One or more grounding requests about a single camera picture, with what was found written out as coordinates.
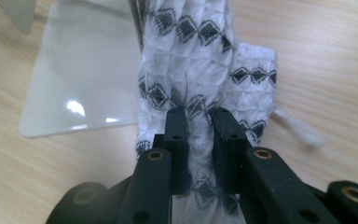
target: light wood tabletop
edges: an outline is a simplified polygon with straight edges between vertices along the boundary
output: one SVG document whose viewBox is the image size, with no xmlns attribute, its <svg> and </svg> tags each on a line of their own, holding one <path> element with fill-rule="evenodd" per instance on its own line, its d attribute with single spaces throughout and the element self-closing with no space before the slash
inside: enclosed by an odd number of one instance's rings
<svg viewBox="0 0 358 224">
<path fill-rule="evenodd" d="M 53 0 L 37 1 L 23 35 L 0 8 L 0 223 L 44 223 L 71 187 L 131 175 L 137 126 L 27 139 L 18 131 Z M 262 146 L 306 183 L 358 183 L 358 1 L 232 1 L 237 38 L 276 49 L 276 104 L 326 138 L 304 146 L 272 120 Z"/>
</svg>

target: wooden table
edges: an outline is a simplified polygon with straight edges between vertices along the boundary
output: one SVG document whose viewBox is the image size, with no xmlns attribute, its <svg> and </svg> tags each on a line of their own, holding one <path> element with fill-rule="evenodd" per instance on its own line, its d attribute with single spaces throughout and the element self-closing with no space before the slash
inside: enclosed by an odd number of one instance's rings
<svg viewBox="0 0 358 224">
<path fill-rule="evenodd" d="M 112 186 L 132 173 L 135 125 L 27 139 L 22 106 L 52 0 L 39 0 L 21 34 L 0 8 L 0 223 L 44 223 L 61 196 L 91 180 Z M 358 182 L 358 1 L 232 3 L 238 38 L 278 52 L 277 105 L 328 140 L 306 148 L 272 120 L 262 146 L 319 189 Z"/>
</svg>

